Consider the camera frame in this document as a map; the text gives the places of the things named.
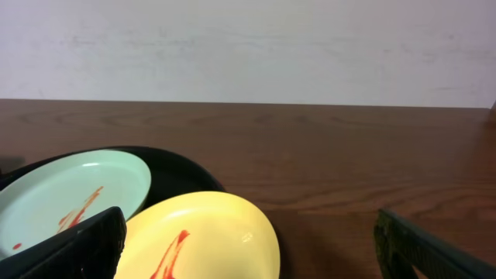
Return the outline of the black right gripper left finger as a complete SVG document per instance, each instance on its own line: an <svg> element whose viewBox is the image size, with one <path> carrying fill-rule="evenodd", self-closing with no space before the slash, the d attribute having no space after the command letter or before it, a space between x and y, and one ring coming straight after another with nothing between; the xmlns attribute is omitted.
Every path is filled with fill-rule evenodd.
<svg viewBox="0 0 496 279"><path fill-rule="evenodd" d="M1 279L113 279L126 221L114 206L1 261Z"/></svg>

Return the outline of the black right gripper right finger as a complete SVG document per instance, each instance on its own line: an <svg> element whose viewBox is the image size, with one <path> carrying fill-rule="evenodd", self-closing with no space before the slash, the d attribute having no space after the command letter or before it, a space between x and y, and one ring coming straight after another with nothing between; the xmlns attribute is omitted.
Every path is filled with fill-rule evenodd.
<svg viewBox="0 0 496 279"><path fill-rule="evenodd" d="M384 279L485 279L495 267L381 208L374 225L377 262Z"/></svg>

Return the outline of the light green plate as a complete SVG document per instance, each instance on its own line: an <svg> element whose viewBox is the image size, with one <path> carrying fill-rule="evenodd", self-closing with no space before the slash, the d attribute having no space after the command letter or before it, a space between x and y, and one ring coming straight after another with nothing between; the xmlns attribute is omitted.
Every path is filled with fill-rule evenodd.
<svg viewBox="0 0 496 279"><path fill-rule="evenodd" d="M1 191L1 257L7 258L117 206L130 219L144 204L151 172L117 150L77 153L15 179Z"/></svg>

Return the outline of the yellow plate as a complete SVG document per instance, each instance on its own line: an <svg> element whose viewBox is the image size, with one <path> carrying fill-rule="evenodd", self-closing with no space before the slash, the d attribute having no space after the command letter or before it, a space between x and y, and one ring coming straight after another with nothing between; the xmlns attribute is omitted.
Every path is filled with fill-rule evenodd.
<svg viewBox="0 0 496 279"><path fill-rule="evenodd" d="M117 278L278 279L274 227L253 203L218 191L167 199L127 223Z"/></svg>

